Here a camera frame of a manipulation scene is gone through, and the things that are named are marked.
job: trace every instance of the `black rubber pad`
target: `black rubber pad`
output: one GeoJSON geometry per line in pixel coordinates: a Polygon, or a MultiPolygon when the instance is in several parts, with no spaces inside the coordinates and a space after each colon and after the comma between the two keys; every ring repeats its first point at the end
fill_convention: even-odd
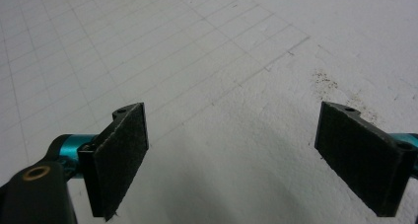
{"type": "Polygon", "coordinates": [[[360,113],[322,103],[315,148],[375,213],[394,216],[411,175],[417,149],[360,118],[360,113]]]}
{"type": "Polygon", "coordinates": [[[99,135],[101,143],[94,153],[106,221],[115,214],[148,150],[143,104],[120,109],[113,118],[113,124],[99,135]]]}

